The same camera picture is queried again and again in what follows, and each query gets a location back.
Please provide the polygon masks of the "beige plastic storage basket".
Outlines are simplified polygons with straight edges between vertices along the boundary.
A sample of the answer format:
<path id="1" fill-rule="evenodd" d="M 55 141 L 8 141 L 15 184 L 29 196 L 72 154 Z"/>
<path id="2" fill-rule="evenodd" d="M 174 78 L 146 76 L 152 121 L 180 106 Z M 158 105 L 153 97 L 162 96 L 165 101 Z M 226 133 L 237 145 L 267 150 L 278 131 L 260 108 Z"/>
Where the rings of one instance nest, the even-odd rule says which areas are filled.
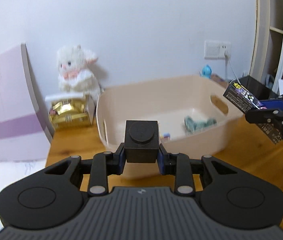
<path id="1" fill-rule="evenodd" d="M 124 141 L 127 120 L 157 121 L 167 151 L 191 159 L 226 148 L 242 112 L 227 101 L 218 83 L 188 75 L 107 88 L 97 104 L 96 123 L 101 142 L 113 151 Z M 184 118 L 215 118 L 217 124 L 187 135 Z"/>

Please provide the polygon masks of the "white plush lamb toy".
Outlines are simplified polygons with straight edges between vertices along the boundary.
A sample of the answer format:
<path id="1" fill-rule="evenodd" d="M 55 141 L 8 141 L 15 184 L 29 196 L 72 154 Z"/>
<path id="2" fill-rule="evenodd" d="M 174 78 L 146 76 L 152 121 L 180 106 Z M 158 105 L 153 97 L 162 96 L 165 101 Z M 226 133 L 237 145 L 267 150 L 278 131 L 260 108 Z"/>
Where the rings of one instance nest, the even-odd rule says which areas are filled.
<path id="1" fill-rule="evenodd" d="M 64 46 L 57 51 L 58 87 L 64 92 L 89 94 L 97 103 L 102 89 L 89 69 L 98 61 L 97 55 L 80 45 Z"/>

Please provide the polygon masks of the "wooden wardrobe frame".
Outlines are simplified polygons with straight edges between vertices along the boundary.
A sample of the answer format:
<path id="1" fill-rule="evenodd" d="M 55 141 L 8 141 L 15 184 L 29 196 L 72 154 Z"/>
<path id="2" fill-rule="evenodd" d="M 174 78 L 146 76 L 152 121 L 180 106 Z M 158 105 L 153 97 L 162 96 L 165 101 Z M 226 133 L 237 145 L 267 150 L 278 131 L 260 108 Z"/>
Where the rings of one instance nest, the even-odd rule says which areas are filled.
<path id="1" fill-rule="evenodd" d="M 283 0 L 256 0 L 256 33 L 249 75 L 279 92 L 283 78 Z"/>

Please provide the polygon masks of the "white wall switch socket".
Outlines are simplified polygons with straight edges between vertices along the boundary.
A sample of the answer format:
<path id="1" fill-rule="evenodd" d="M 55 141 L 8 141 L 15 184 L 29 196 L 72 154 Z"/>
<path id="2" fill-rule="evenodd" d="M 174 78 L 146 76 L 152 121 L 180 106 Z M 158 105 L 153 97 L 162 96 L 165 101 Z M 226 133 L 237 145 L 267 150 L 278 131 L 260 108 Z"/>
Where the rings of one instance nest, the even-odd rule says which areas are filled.
<path id="1" fill-rule="evenodd" d="M 231 52 L 230 42 L 205 40 L 204 58 L 205 59 L 226 59 Z"/>

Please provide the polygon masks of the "black box beside table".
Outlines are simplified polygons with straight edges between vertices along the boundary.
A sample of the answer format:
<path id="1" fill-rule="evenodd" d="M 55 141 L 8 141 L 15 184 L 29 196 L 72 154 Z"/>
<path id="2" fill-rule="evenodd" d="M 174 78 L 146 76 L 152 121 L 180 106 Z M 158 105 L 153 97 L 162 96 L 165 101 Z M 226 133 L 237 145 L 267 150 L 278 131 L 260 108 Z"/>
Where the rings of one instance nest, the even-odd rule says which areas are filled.
<path id="1" fill-rule="evenodd" d="M 268 100 L 278 97 L 271 89 L 257 81 L 251 76 L 239 78 L 240 83 L 248 89 L 258 100 Z"/>

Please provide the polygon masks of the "gold snack bag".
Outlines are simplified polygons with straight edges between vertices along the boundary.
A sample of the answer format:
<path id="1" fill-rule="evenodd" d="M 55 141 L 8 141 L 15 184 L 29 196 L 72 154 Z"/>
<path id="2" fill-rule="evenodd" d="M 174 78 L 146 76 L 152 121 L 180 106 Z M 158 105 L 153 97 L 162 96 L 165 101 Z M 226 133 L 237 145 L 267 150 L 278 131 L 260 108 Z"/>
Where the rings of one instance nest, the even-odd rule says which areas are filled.
<path id="1" fill-rule="evenodd" d="M 93 124 L 83 99 L 53 101 L 49 110 L 49 120 L 54 130 Z"/>

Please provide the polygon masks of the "green checkered cloth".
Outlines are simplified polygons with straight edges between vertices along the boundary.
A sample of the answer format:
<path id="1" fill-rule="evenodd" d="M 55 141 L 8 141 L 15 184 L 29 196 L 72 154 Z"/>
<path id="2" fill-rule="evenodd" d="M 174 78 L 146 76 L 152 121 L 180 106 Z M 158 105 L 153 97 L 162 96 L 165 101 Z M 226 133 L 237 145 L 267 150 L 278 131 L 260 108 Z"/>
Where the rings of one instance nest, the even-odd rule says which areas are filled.
<path id="1" fill-rule="evenodd" d="M 207 120 L 193 120 L 191 116 L 184 118 L 184 126 L 187 135 L 194 134 L 216 124 L 217 121 L 215 118 L 209 118 Z"/>

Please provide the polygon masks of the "black square box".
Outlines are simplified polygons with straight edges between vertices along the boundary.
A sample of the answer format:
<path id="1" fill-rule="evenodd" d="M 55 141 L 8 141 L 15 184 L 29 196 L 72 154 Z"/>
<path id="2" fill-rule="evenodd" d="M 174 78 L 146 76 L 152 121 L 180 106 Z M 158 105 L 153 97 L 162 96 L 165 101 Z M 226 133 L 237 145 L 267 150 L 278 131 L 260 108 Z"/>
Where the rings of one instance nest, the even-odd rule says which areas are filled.
<path id="1" fill-rule="evenodd" d="M 124 153 L 128 163 L 155 163 L 159 152 L 158 122 L 127 120 Z"/>

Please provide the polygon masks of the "blue bird figurine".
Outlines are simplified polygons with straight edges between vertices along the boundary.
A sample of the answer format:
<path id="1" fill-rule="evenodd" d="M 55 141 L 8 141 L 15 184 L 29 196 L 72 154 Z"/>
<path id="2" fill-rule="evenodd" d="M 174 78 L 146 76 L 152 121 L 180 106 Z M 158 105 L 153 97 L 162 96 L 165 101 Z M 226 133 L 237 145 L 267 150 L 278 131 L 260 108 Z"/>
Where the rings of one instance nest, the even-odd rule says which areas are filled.
<path id="1" fill-rule="evenodd" d="M 212 75 L 212 69 L 209 65 L 206 65 L 202 68 L 201 77 L 210 79 Z"/>

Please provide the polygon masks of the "white open cardboard box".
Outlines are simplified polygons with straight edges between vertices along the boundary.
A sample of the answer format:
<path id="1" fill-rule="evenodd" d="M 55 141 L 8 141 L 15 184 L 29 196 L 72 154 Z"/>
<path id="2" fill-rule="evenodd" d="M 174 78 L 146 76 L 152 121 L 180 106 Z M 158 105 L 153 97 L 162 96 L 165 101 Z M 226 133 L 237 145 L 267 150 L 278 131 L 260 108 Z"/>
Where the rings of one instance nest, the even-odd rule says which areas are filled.
<path id="1" fill-rule="evenodd" d="M 47 95 L 45 97 L 45 102 L 48 103 L 51 108 L 51 103 L 53 101 L 59 101 L 63 99 L 83 99 L 84 102 L 86 103 L 86 108 L 88 109 L 90 120 L 93 123 L 94 115 L 95 115 L 95 102 L 89 94 L 84 94 L 84 92 L 67 92 L 67 93 L 52 94 L 52 95 Z"/>

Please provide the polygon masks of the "black printed sachet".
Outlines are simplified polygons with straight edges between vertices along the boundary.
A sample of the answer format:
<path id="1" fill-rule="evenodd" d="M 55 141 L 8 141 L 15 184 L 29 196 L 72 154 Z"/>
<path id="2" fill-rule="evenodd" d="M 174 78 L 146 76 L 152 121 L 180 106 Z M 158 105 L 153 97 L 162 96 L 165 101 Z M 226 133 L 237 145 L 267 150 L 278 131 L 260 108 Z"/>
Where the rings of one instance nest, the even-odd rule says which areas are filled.
<path id="1" fill-rule="evenodd" d="M 223 96 L 236 106 L 243 114 L 249 110 L 265 109 L 265 106 L 237 80 L 231 81 Z M 256 124 L 257 127 L 272 141 L 277 144 L 281 140 L 280 133 L 270 123 Z"/>

